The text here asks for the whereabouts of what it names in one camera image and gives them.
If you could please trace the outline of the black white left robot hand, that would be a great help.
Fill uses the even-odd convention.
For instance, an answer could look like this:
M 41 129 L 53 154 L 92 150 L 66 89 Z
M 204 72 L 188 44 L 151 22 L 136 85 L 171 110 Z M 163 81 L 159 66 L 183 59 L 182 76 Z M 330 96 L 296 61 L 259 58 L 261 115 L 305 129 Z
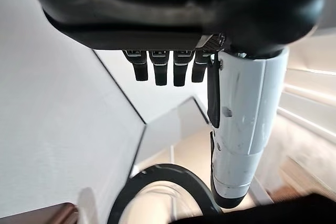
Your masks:
M 211 189 L 226 209 L 246 196 L 270 137 L 288 45 L 316 27 L 325 0 L 38 0 L 61 33 L 98 50 L 121 50 L 136 79 L 174 85 L 207 79 L 213 127 Z

